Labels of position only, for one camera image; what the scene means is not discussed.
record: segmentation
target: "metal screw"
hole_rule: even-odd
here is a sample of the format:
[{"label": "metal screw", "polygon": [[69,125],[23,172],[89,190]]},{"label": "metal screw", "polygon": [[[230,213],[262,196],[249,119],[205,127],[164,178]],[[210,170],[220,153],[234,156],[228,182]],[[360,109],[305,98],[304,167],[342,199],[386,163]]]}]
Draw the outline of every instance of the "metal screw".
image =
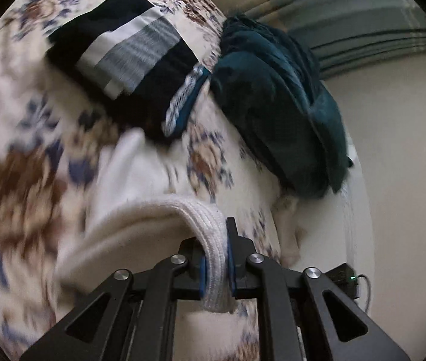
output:
[{"label": "metal screw", "polygon": [[316,279],[322,275],[322,272],[318,270],[316,267],[309,267],[305,270],[306,275],[310,278]]},{"label": "metal screw", "polygon": [[250,261],[253,263],[262,263],[265,257],[262,254],[254,253],[249,256]]},{"label": "metal screw", "polygon": [[173,255],[171,257],[171,261],[175,264],[175,265],[181,265],[182,263],[186,262],[186,257],[184,255],[181,254],[176,254]]},{"label": "metal screw", "polygon": [[120,269],[114,272],[114,279],[118,281],[123,281],[124,279],[129,277],[129,271],[125,269]]}]

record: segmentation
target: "gray curtain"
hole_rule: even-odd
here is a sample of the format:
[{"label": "gray curtain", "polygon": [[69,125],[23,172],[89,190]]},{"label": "gray curtain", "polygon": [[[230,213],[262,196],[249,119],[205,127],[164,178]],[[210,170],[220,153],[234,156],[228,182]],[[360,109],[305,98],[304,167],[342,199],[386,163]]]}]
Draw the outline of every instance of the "gray curtain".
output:
[{"label": "gray curtain", "polygon": [[308,45],[322,78],[426,51],[426,14],[414,0],[250,0],[240,11]]}]

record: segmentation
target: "floral bedsheet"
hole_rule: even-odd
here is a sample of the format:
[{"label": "floral bedsheet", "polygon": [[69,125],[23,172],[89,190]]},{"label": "floral bedsheet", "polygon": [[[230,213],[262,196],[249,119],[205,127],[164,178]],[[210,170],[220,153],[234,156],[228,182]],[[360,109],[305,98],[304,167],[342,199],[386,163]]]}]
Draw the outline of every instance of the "floral bedsheet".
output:
[{"label": "floral bedsheet", "polygon": [[[120,132],[46,63],[44,52],[48,34],[102,1],[17,0],[0,20],[0,345],[10,359],[18,359],[79,297],[59,302],[55,262],[68,240],[83,232],[99,152]],[[150,1],[211,68],[224,20],[216,6],[210,0]],[[208,84],[182,142],[197,196],[216,202],[259,252],[278,259],[270,211],[278,181],[252,157]],[[238,303],[233,314],[211,314],[185,302],[177,319],[184,331],[175,339],[175,360],[258,359],[253,301]]]}]

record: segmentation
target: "black cable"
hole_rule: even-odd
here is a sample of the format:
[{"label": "black cable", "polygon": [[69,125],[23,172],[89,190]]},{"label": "black cable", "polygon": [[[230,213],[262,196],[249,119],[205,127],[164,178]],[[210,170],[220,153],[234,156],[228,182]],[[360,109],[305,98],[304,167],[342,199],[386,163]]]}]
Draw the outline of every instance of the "black cable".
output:
[{"label": "black cable", "polygon": [[357,278],[365,278],[366,281],[366,287],[367,287],[367,298],[366,298],[366,304],[365,304],[365,313],[368,313],[368,310],[370,309],[370,301],[372,300],[372,283],[370,279],[365,274],[357,275]]}]

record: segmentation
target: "black and gray striped garment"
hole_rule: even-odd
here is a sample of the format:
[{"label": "black and gray striped garment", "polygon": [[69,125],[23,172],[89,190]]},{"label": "black and gray striped garment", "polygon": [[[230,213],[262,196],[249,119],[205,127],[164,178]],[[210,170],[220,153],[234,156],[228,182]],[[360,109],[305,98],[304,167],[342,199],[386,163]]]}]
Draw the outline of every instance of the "black and gray striped garment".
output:
[{"label": "black and gray striped garment", "polygon": [[149,138],[181,135],[209,72],[158,7],[106,0],[49,36],[49,61],[122,126]]}]

